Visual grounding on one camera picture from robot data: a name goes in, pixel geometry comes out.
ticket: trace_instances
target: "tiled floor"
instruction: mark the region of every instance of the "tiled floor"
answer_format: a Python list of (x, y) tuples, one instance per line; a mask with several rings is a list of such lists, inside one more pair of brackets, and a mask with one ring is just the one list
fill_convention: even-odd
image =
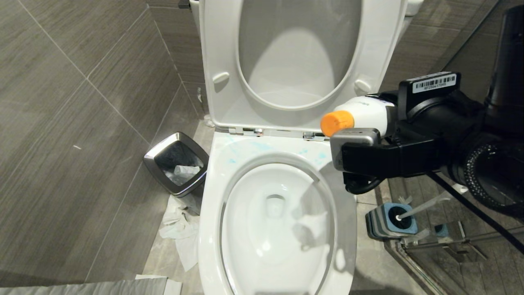
[[(213, 129), (200, 123), (194, 139), (207, 152), (211, 148)], [(375, 193), (357, 197), (357, 258), (355, 277), (350, 294), (425, 294), (419, 285), (386, 252), (381, 242), (367, 237), (364, 215), (376, 207)], [(203, 295), (198, 265), (184, 272), (175, 242), (158, 234), (151, 248), (143, 274), (167, 276), (183, 282), (183, 295)]]

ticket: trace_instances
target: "barcode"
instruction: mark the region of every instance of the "barcode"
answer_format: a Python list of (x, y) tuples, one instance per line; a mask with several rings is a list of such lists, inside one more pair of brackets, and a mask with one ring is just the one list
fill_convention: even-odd
[(456, 74), (434, 78), (431, 80), (420, 81), (413, 84), (413, 93), (424, 92), (456, 84)]

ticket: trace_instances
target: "toilet bowl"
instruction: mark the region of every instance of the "toilet bowl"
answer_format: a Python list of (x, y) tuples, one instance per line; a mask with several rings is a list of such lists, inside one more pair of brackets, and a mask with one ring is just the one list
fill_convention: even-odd
[(205, 294), (349, 293), (356, 198), (320, 119), (378, 91), (408, 4), (200, 0), (216, 125), (199, 229)]

